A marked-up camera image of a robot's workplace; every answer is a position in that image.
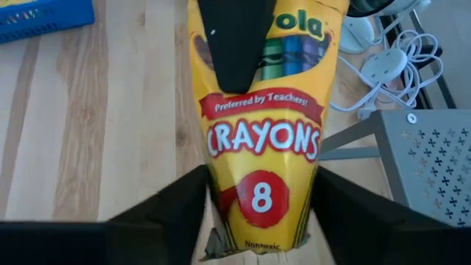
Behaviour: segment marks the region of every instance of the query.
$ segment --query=blue plastic basket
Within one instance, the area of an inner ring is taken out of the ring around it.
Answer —
[[[36,0],[0,7],[0,43],[94,21],[92,0]]]

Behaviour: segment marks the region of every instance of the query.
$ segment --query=white power cord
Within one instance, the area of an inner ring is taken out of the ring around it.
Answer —
[[[431,44],[433,45],[433,50],[430,54],[421,54],[422,40],[424,38],[428,38]],[[368,118],[369,115],[376,110],[376,105],[375,105],[376,102],[382,102],[382,103],[396,102],[399,106],[404,107],[404,108],[416,107],[417,106],[416,97],[419,94],[420,89],[426,87],[427,85],[430,85],[432,82],[435,82],[443,73],[443,62],[442,60],[440,60],[439,57],[435,56],[435,53],[438,50],[438,48],[439,48],[439,42],[435,38],[435,36],[431,34],[419,34],[413,30],[406,30],[404,32],[401,32],[397,36],[397,39],[393,43],[390,50],[399,49],[400,51],[405,53],[407,56],[407,63],[405,63],[405,66],[402,69],[400,69],[399,71],[397,71],[397,69],[392,69],[394,70],[393,71],[394,73],[399,73],[397,76],[393,77],[393,79],[399,77],[400,74],[404,73],[405,87],[401,91],[391,89],[388,87],[387,83],[391,81],[390,73],[387,79],[377,81],[377,82],[372,82],[371,76],[366,77],[358,69],[356,69],[355,66],[349,63],[343,57],[339,56],[339,58],[360,77],[361,81],[367,84],[372,90],[362,99],[360,99],[356,104],[354,104],[352,107],[342,108],[335,105],[332,102],[330,103],[330,106],[334,110],[342,111],[342,112],[350,112],[350,111],[359,109],[358,110],[359,119]],[[375,54],[369,57],[367,60],[371,60],[374,56]],[[438,63],[439,71],[434,77],[425,81],[421,81],[419,70],[414,65],[414,63],[423,63],[429,59],[434,59]],[[383,94],[390,100],[387,102],[379,100],[378,96],[380,94]]]

